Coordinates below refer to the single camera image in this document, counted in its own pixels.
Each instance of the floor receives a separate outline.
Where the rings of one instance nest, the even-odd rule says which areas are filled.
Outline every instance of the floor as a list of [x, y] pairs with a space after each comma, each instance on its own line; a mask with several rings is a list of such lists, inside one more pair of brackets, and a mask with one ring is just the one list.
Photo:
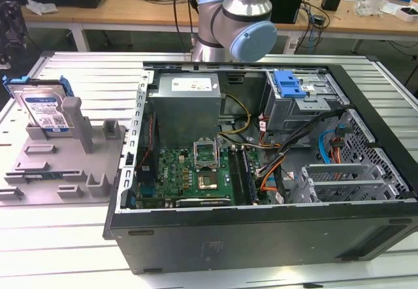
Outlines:
[[[31, 29], [29, 36], [31, 40], [27, 44], [27, 51], [21, 57], [20, 62], [12, 69], [6, 70], [9, 77], [20, 77], [29, 72], [38, 59], [41, 51], [76, 51], [68, 31], [59, 29]], [[181, 52], [182, 47], [176, 33], [132, 33], [134, 44], [128, 46], [129, 34], [124, 31], [108, 32], [111, 44], [106, 46], [105, 34], [102, 31], [88, 31], [87, 36], [91, 51], [111, 52]], [[188, 34], [182, 34], [186, 51], [191, 49]], [[349, 39], [323, 39], [318, 45], [316, 55], [354, 55], [351, 53], [353, 40]], [[413, 46], [414, 42], [398, 42], [403, 46]], [[282, 53], [285, 46], [285, 38], [279, 37], [272, 53]], [[412, 48], [401, 48], [400, 50], [410, 55], [418, 55], [418, 46]], [[308, 54], [308, 49], [300, 48], [298, 54]], [[376, 56], [403, 84], [410, 76], [412, 70], [417, 66], [418, 61], [411, 60], [394, 49], [388, 42], [378, 40], [365, 40], [358, 51], [359, 55]], [[418, 71], [409, 81], [408, 89], [414, 93], [418, 89]], [[0, 86], [0, 109], [7, 102], [8, 95], [3, 86]]]

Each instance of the table leg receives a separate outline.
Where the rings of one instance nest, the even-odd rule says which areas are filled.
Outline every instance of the table leg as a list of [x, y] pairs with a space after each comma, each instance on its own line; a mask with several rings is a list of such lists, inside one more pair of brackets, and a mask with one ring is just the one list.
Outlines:
[[362, 39], [356, 39], [356, 41], [353, 44], [353, 47], [351, 48], [351, 52], [352, 53], [357, 53], [357, 51], [360, 48], [362, 43], [363, 43]]
[[83, 30], [81, 23], [73, 23], [70, 26], [72, 36], [79, 52], [89, 52], [90, 47], [87, 41], [86, 32]]
[[298, 46], [300, 38], [299, 32], [291, 32], [287, 37], [285, 49], [283, 50], [283, 54], [295, 54], [296, 47]]

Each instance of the gray plastic stand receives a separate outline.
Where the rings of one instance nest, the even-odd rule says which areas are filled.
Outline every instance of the gray plastic stand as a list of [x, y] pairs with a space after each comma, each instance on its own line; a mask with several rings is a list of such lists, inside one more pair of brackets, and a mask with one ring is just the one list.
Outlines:
[[71, 137], [48, 137], [39, 127], [26, 128], [26, 140], [0, 189], [0, 205], [83, 204], [108, 202], [115, 183], [125, 127], [115, 119], [92, 127], [77, 97], [64, 99]]

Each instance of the motherboard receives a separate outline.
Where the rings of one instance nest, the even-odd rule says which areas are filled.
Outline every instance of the motherboard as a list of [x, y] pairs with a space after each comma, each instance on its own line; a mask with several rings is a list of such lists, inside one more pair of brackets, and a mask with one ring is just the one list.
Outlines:
[[199, 162], [217, 159], [214, 169], [196, 168], [193, 148], [161, 149], [157, 179], [141, 184], [138, 208], [244, 205], [255, 202], [255, 170], [260, 161], [255, 149], [199, 150]]

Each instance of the blue plastic clip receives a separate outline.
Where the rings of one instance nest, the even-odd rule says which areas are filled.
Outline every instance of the blue plastic clip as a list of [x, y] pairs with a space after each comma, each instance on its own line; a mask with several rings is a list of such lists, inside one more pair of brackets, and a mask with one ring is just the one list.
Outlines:
[[304, 98], [306, 92], [302, 90], [297, 79], [289, 70], [276, 70], [274, 80], [280, 90], [282, 98]]
[[29, 76], [23, 76], [22, 78], [9, 78], [7, 76], [3, 76], [3, 78], [2, 78], [2, 80], [3, 80], [3, 87], [8, 92], [8, 95], [10, 95], [10, 97], [14, 99], [12, 93], [10, 92], [10, 89], [8, 88], [8, 85], [12, 85], [12, 84], [27, 84], [30, 79], [31, 78]]
[[59, 78], [59, 83], [61, 85], [63, 85], [64, 92], [67, 94], [68, 97], [73, 97], [74, 96], [74, 93], [71, 89], [71, 85], [70, 85], [68, 79], [64, 78], [64, 76], [61, 76]]

